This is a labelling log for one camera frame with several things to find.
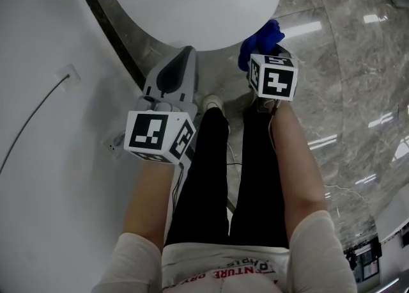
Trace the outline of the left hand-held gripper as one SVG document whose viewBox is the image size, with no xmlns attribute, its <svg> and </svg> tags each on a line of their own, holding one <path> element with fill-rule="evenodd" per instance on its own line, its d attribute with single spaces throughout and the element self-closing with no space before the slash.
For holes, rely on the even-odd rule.
<svg viewBox="0 0 409 293">
<path fill-rule="evenodd" d="M 163 82 L 154 73 L 183 53 L 186 62 L 181 85 L 166 93 L 159 88 Z M 145 161 L 177 165 L 196 133 L 197 51 L 189 45 L 173 50 L 146 77 L 136 110 L 128 112 L 124 149 Z"/>
</svg>

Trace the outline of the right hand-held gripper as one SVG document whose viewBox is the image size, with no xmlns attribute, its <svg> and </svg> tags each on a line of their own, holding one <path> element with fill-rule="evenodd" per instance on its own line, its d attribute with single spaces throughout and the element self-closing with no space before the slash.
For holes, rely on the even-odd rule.
<svg viewBox="0 0 409 293">
<path fill-rule="evenodd" d="M 270 103 L 294 99 L 298 81 L 298 61 L 276 45 L 269 54 L 255 50 L 248 62 L 247 79 L 256 94 L 257 110 L 268 113 Z"/>
</svg>

